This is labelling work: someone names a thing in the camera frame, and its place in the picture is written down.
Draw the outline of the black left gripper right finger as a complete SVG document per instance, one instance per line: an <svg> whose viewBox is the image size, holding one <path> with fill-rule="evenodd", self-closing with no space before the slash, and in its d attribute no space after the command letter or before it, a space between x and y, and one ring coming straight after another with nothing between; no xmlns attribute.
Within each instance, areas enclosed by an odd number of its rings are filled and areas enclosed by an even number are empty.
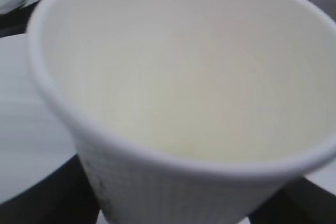
<svg viewBox="0 0 336 224"><path fill-rule="evenodd" d="M335 195L301 178L252 212L252 224L335 223Z"/></svg>

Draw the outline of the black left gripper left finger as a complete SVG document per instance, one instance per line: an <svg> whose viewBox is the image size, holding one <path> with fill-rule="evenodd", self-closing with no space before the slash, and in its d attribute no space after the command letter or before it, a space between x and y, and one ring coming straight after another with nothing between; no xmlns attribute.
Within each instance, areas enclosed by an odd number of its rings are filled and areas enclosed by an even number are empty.
<svg viewBox="0 0 336 224"><path fill-rule="evenodd" d="M1 223L96 223L100 206L77 155L1 203Z"/></svg>

